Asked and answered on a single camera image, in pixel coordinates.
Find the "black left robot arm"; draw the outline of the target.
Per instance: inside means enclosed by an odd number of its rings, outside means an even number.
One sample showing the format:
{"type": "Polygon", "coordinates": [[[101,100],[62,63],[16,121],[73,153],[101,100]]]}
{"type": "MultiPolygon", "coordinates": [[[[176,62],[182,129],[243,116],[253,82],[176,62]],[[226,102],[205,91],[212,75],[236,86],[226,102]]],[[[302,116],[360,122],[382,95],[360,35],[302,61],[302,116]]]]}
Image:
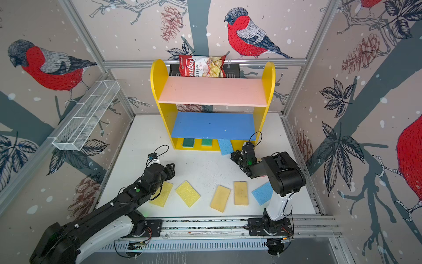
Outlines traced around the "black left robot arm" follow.
{"type": "Polygon", "coordinates": [[[65,225],[54,223],[43,233],[29,261],[32,264],[79,264],[109,243],[131,236],[151,240],[160,234],[159,223],[150,224],[138,211],[155,200],[165,181],[175,177],[175,165],[162,165],[150,154],[141,177],[121,188],[117,196],[91,213],[65,225]]]}

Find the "dark green sponge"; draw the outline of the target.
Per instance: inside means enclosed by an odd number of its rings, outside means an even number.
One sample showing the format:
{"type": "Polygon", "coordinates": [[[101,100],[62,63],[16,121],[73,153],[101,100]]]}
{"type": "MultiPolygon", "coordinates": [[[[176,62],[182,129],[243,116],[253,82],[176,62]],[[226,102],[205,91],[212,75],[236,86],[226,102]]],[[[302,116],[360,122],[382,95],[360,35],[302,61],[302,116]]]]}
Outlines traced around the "dark green sponge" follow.
{"type": "Polygon", "coordinates": [[[194,148],[195,139],[194,138],[184,138],[182,147],[183,148],[194,148]]]}

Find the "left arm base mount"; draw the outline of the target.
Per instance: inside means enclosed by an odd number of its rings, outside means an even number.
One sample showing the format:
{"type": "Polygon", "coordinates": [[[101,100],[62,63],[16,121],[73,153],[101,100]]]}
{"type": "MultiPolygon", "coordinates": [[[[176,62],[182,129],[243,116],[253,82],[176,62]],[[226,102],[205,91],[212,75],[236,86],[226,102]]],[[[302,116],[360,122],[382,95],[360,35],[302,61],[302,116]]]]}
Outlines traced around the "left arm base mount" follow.
{"type": "Polygon", "coordinates": [[[127,238],[158,238],[162,231],[163,220],[147,219],[138,211],[129,213],[133,225],[127,238]]]}

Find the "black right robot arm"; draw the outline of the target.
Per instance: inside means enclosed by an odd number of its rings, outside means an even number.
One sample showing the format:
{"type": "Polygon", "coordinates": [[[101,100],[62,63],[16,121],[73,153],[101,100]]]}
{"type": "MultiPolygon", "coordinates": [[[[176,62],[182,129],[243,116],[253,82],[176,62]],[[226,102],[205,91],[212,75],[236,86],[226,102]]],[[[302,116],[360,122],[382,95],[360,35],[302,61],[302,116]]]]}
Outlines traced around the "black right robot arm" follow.
{"type": "Polygon", "coordinates": [[[244,144],[241,151],[231,153],[230,159],[248,178],[266,176],[270,182],[275,195],[271,197],[269,206],[264,209],[262,217],[264,230],[273,234],[286,228],[288,226],[286,209],[289,201],[306,184],[297,163],[287,152],[275,152],[258,161],[255,146],[250,141],[244,144]]]}

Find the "light green sponge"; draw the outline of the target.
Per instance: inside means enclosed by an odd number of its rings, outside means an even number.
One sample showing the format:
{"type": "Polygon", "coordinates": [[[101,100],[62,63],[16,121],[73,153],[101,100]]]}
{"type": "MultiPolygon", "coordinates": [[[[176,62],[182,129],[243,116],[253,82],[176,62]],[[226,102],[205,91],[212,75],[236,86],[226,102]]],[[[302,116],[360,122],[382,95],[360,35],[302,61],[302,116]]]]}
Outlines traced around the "light green sponge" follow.
{"type": "Polygon", "coordinates": [[[213,146],[213,140],[212,139],[202,139],[201,146],[212,147],[213,146]]]}

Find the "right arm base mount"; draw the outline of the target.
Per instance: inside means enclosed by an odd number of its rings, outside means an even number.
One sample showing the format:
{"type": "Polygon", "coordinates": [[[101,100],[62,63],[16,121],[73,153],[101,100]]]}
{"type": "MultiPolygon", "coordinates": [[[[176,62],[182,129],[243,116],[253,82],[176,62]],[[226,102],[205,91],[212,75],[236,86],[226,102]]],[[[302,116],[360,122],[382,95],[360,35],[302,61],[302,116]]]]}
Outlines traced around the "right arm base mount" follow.
{"type": "Polygon", "coordinates": [[[293,225],[289,218],[284,217],[278,221],[272,221],[268,216],[262,218],[249,218],[246,229],[250,236],[292,236],[293,225]]]}

